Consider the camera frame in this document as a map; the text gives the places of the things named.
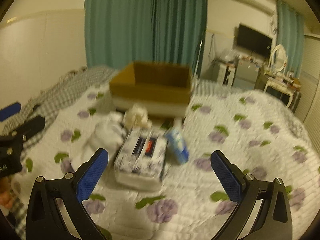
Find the metal pivot screw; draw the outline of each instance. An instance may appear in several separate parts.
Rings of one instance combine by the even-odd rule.
[[[36,182],[41,182],[43,181],[43,177],[42,176],[39,176],[37,179],[36,179]]]
[[[282,179],[280,179],[280,178],[276,178],[276,183],[278,183],[278,184],[282,184],[283,183],[283,181],[282,181]]]
[[[65,175],[65,178],[66,179],[71,179],[73,177],[73,173],[72,172],[68,172],[66,175]]]
[[[13,153],[13,149],[12,148],[8,148],[7,149],[7,155],[11,155]]]
[[[254,176],[252,174],[247,174],[245,177],[247,180],[254,180]]]

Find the floral bedspread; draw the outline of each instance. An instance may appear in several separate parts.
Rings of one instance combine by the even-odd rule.
[[[60,111],[12,181],[23,203],[28,203],[37,176],[56,179],[73,171],[70,160],[88,150],[87,139],[95,125],[112,109],[108,86],[101,86],[89,88],[73,106]],[[244,173],[260,180],[283,179],[295,240],[320,208],[320,160],[304,133],[302,124],[278,100],[262,92],[193,96],[183,127],[190,160],[181,166],[166,164],[159,192],[117,184],[108,165],[83,205],[114,240],[212,239],[236,206],[210,166],[210,154],[220,149]],[[249,232],[254,219],[250,217],[241,236]],[[77,236],[70,221],[66,224]]]

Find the teal curtain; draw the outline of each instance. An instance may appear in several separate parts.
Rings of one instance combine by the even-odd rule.
[[[201,71],[207,0],[85,0],[87,65],[121,69],[134,60]]]
[[[153,60],[187,64],[194,71],[200,42],[205,37],[207,0],[154,0],[154,3]]]
[[[87,66],[152,61],[152,0],[85,0]]]
[[[287,3],[278,0],[278,37],[277,44],[282,44],[287,52],[287,70],[300,75],[304,44],[304,18]]]

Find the white mirror frame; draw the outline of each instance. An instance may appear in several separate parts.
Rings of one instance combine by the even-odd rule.
[[[282,66],[280,68],[276,68],[276,71],[280,72],[280,71],[282,71],[284,69],[284,73],[285,73],[285,69],[286,69],[286,66],[287,66],[287,63],[288,63],[288,56],[287,56],[287,53],[285,51],[284,46],[282,46],[281,44],[277,45],[273,49],[273,51],[272,51],[272,53],[270,55],[269,68],[275,63],[274,62],[274,55],[278,50],[279,50],[280,53],[282,53],[284,55],[284,62],[283,62]]]

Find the black tv screen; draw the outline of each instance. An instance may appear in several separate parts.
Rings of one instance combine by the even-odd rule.
[[[251,50],[265,58],[270,57],[272,39],[242,24],[239,25],[237,46]]]

